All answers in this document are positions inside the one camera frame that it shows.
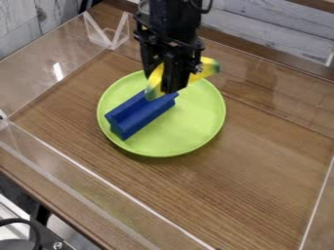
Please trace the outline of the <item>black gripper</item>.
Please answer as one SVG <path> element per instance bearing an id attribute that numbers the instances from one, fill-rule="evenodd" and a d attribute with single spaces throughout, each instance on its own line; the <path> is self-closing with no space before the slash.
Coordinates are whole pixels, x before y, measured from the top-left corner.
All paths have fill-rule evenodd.
<path id="1" fill-rule="evenodd" d="M 196 31 L 200 16 L 209 12 L 201 8 L 203 0 L 138 0 L 134 13 L 134 39 L 144 76 L 164 63 L 160 91 L 170 94 L 188 85 L 192 73 L 201 71 L 199 60 L 204 49 Z"/>

